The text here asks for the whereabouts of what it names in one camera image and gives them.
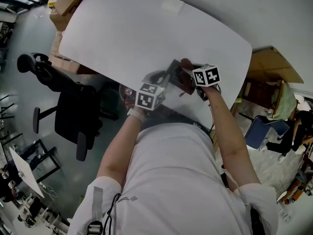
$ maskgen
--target white watch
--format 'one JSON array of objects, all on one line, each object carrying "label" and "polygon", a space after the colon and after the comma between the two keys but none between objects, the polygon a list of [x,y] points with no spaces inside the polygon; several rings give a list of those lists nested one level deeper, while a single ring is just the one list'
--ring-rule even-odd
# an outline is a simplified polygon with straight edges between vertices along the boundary
[{"label": "white watch", "polygon": [[141,114],[141,113],[138,112],[138,111],[135,111],[134,109],[130,109],[130,110],[128,111],[127,115],[128,115],[128,116],[131,115],[131,116],[133,116],[133,117],[139,119],[142,123],[143,123],[144,120],[146,119],[146,117],[145,117],[143,114]]}]

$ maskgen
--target white folding table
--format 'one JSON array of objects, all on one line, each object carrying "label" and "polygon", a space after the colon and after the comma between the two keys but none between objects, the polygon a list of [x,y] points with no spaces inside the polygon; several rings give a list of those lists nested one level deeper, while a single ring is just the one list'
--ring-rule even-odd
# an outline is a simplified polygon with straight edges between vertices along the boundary
[{"label": "white folding table", "polygon": [[[246,77],[251,45],[208,14],[184,4],[179,13],[165,0],[83,0],[71,18],[60,54],[129,88],[165,70],[173,59],[219,66],[222,96],[230,108]],[[208,102],[170,84],[163,104],[210,128]]]}]

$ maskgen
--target blue chair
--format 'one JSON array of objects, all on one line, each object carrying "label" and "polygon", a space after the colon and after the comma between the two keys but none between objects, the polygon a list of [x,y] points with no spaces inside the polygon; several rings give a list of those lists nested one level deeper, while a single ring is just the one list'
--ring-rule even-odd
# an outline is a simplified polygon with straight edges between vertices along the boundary
[{"label": "blue chair", "polygon": [[279,136],[289,130],[289,126],[282,120],[268,120],[265,116],[257,115],[254,119],[242,113],[240,115],[252,121],[246,133],[245,140],[247,145],[254,149],[260,149],[270,128],[273,128]]}]

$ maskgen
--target floor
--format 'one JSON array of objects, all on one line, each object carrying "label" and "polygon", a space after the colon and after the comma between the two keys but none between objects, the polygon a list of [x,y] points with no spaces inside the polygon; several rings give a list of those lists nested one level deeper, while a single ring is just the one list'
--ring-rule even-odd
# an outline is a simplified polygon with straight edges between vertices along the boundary
[{"label": "floor", "polygon": [[[54,132],[54,114],[40,121],[39,134],[32,131],[33,110],[39,107],[42,110],[57,104],[59,94],[52,92],[42,85],[32,73],[19,73],[16,61],[23,52],[40,52],[49,55],[51,44],[54,40],[56,29],[49,19],[50,9],[39,7],[24,13],[18,17],[14,33],[9,43],[9,53],[5,69],[0,73],[0,98],[10,94],[10,97],[1,102],[5,106],[12,102],[14,107],[10,112],[15,118],[5,122],[10,130],[23,133],[15,144],[25,147],[34,140],[41,138],[48,149],[57,147],[54,154],[61,169],[43,181],[46,186],[52,187],[54,192],[50,196],[45,194],[44,203],[66,220],[75,213],[81,196],[84,196],[86,187],[95,178],[101,158],[114,135],[119,130],[126,117],[126,109],[119,105],[120,118],[117,121],[102,119],[103,127],[100,135],[95,139],[94,147],[88,152],[85,162],[79,162],[75,158],[76,145],[65,140]],[[68,74],[74,81],[91,84],[100,89],[106,78],[102,75],[73,75]],[[255,107],[243,103],[239,111],[254,117],[256,112],[249,112]],[[249,127],[249,120],[236,116],[243,133]],[[277,194],[288,187],[289,182],[298,169],[301,156],[289,153],[282,163],[277,162],[279,154],[265,151],[260,153],[249,150],[252,163],[262,183],[272,185]],[[220,155],[217,154],[217,162],[221,163]],[[53,168],[53,164],[47,159],[35,171],[39,178],[45,172]],[[29,187],[21,184],[24,191],[29,192]]]}]

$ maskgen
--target white t-shirt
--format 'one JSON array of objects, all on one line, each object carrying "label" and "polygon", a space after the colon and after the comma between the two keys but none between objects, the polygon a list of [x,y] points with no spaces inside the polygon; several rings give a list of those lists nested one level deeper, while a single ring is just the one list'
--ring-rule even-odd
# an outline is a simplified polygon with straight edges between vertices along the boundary
[{"label": "white t-shirt", "polygon": [[[251,206],[266,234],[276,234],[275,189],[249,184],[231,192],[221,180],[212,151],[210,138],[193,125],[162,124],[142,131],[124,189],[112,178],[95,179],[68,234],[85,235],[97,206],[104,226],[117,193],[121,196],[111,213],[112,234],[114,230],[117,235],[251,234]],[[96,199],[95,189],[103,192],[102,200]]]}]

